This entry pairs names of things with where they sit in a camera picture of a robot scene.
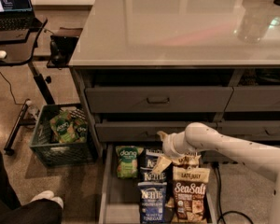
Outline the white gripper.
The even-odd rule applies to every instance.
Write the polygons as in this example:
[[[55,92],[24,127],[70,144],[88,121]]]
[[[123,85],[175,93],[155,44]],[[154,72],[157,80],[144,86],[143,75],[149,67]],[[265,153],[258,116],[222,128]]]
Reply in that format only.
[[[159,175],[172,163],[168,157],[178,158],[185,154],[185,136],[182,133],[167,134],[164,131],[158,131],[157,135],[162,140],[162,151],[166,155],[158,157],[152,170],[153,174]]]

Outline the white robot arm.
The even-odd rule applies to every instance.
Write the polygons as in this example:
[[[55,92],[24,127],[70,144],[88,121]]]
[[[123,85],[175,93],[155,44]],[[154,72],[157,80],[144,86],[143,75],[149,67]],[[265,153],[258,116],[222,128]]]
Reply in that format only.
[[[280,224],[280,147],[230,137],[200,122],[191,123],[182,133],[159,131],[158,135],[162,154],[153,168],[154,174],[164,171],[174,159],[183,158],[187,153],[217,151],[275,183],[269,224]]]

